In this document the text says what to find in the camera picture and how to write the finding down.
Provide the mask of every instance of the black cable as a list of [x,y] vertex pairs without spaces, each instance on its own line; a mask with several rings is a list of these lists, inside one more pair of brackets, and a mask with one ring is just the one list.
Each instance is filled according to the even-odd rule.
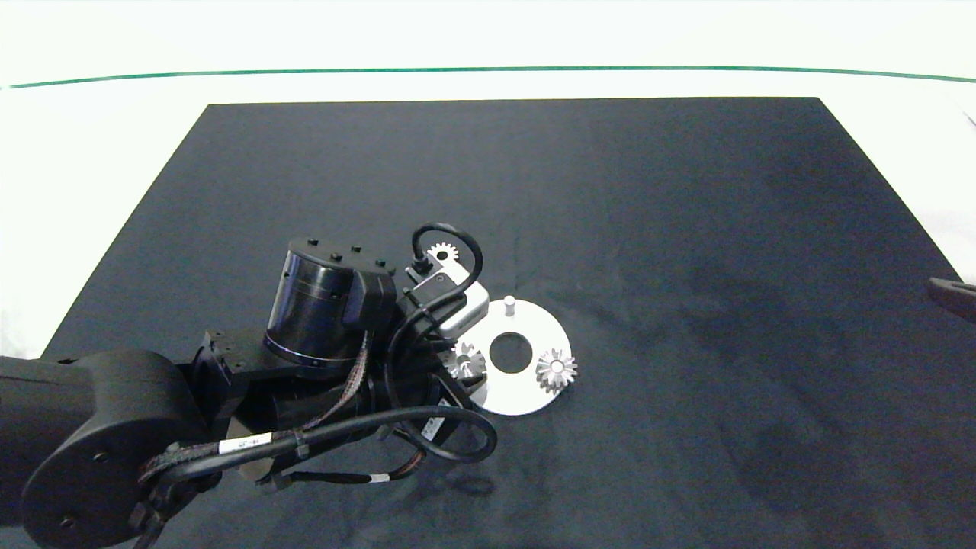
[[[361,473],[317,473],[310,471],[295,471],[294,473],[289,473],[285,475],[285,478],[293,483],[332,483],[336,485],[368,485],[377,482],[392,482],[399,481],[400,479],[406,479],[407,477],[413,475],[422,463],[424,463],[424,458],[427,457],[427,453],[423,450],[418,450],[407,460],[406,463],[385,473],[384,475],[363,475]],[[378,481],[376,477],[383,477],[386,479]]]
[[[386,356],[384,359],[383,381],[386,387],[386,393],[389,397],[390,407],[394,409],[400,408],[401,406],[400,398],[396,394],[396,388],[393,384],[393,375],[392,375],[393,364],[396,362],[396,356],[397,356],[400,340],[403,339],[403,337],[410,331],[410,329],[413,327],[414,324],[416,324],[418,321],[420,321],[421,318],[427,315],[428,311],[433,311],[443,306],[444,304],[449,303],[452,300],[464,295],[465,290],[471,287],[471,285],[474,284],[475,280],[481,274],[481,269],[484,265],[484,256],[481,252],[481,246],[478,245],[474,237],[468,234],[467,232],[456,229],[446,223],[427,223],[420,226],[416,231],[414,231],[413,237],[411,239],[411,244],[413,246],[415,264],[417,261],[424,258],[423,255],[424,251],[421,248],[421,244],[420,244],[421,236],[426,232],[432,232],[432,231],[447,232],[448,234],[452,234],[453,236],[457,237],[461,242],[463,242],[465,246],[467,246],[468,249],[470,249],[471,254],[474,256],[474,267],[471,269],[471,272],[468,274],[468,277],[465,278],[465,280],[462,283],[458,284],[458,286],[430,300],[429,303],[423,305],[422,307],[419,307],[412,314],[410,314],[409,317],[404,319],[394,331],[393,337],[390,338],[389,345],[386,348]],[[428,326],[421,334],[417,335],[414,342],[425,337],[433,330],[434,327],[435,326],[433,325]],[[477,454],[477,452],[460,452],[455,450],[449,450],[443,446],[433,443],[432,441],[429,441],[421,434],[420,430],[417,429],[417,426],[415,426],[413,423],[405,422],[400,427],[401,429],[403,429],[403,431],[406,432],[406,434],[408,435],[408,437],[410,438],[411,442],[414,445],[421,447],[427,452],[436,455],[438,457],[450,461],[460,461],[463,463],[472,463],[484,459],[484,457],[480,457]],[[497,435],[494,432],[492,433],[492,436],[497,437]]]
[[[498,436],[491,423],[479,413],[454,406],[412,406],[352,417],[305,431],[303,443],[309,445],[322,443],[330,439],[343,437],[357,431],[372,429],[382,425],[407,422],[415,419],[429,419],[431,417],[443,417],[445,419],[455,419],[470,423],[485,434],[487,439],[485,444],[473,452],[468,452],[467,455],[473,458],[471,461],[480,461],[491,455],[491,452],[495,450]],[[272,440],[270,443],[225,454],[201,457],[169,468],[162,474],[159,482],[160,484],[171,485],[186,482],[197,477],[213,475],[214,473],[219,473],[220,471],[237,467],[244,463],[290,453],[295,451],[298,443],[295,437],[283,436]]]

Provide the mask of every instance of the bevel gear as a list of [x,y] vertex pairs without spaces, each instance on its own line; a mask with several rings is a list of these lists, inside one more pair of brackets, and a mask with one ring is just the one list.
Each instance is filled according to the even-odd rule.
[[437,261],[458,261],[460,254],[454,244],[439,242],[427,249],[427,253],[437,258]]
[[536,381],[548,393],[558,393],[576,381],[576,368],[576,359],[568,353],[557,349],[546,351],[536,364]]
[[471,343],[459,343],[440,355],[447,372],[455,379],[469,379],[485,373],[485,357]]

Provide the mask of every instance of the hole in plate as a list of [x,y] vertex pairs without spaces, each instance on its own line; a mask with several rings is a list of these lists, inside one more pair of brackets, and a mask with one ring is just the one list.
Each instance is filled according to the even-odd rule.
[[488,350],[495,367],[505,373],[518,373],[532,365],[532,346],[515,332],[507,332],[495,338]]

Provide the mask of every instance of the white background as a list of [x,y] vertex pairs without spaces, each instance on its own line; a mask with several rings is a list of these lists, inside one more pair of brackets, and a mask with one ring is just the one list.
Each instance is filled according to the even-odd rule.
[[820,97],[976,281],[976,84],[802,72],[133,73],[754,65],[976,78],[970,2],[0,3],[0,354],[41,354],[216,103]]

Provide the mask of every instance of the cylindrical motor housing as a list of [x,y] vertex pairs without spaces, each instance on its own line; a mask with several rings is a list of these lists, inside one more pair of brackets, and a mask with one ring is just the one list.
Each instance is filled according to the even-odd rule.
[[283,359],[305,365],[352,363],[364,328],[383,325],[395,299],[386,262],[359,246],[317,238],[288,244],[264,335]]

